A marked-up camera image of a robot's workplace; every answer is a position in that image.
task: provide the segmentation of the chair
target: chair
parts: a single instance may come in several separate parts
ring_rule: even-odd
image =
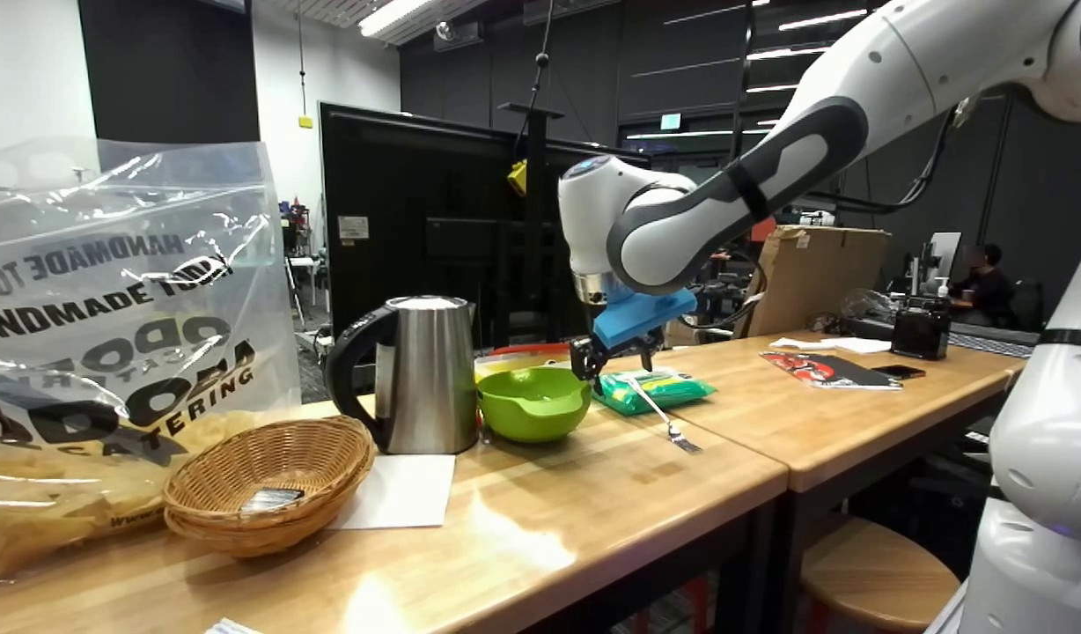
[[[834,612],[876,634],[926,632],[957,593],[957,578],[919,544],[862,517],[842,517],[804,556],[809,594],[807,634],[824,634]]]

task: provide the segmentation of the blue object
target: blue object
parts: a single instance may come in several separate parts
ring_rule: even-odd
[[[694,315],[697,300],[691,289],[678,289],[672,296],[642,296],[623,287],[605,289],[605,312],[595,316],[595,340],[605,349],[623,349],[646,330],[676,320],[678,315]]]

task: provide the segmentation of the electric kettle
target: electric kettle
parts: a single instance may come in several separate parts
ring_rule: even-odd
[[[372,417],[352,375],[372,354]],[[457,456],[474,445],[471,306],[450,296],[393,296],[332,349],[336,411],[368,428],[386,456]]]

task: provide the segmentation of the woven bread basket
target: woven bread basket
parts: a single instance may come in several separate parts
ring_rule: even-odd
[[[342,417],[243,430],[170,481],[160,517],[177,537],[228,556],[277,553],[352,505],[372,456],[363,424]],[[292,494],[292,505],[252,512],[260,494]]]

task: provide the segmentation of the tabletop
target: tabletop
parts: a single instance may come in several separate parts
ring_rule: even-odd
[[[947,349],[947,360],[828,354],[870,369],[910,368],[921,375],[901,381],[897,391],[814,388],[765,360],[770,342],[774,340],[737,340],[726,344],[691,344],[662,354],[656,362],[714,388],[707,401],[676,410],[678,418],[788,464],[788,485],[794,494],[1004,394],[1020,369],[1020,360],[975,349]]]
[[[166,530],[65,549],[0,587],[7,632],[517,632],[785,494],[785,464],[590,405],[552,447],[457,457],[444,530],[332,530],[300,553],[228,560]]]

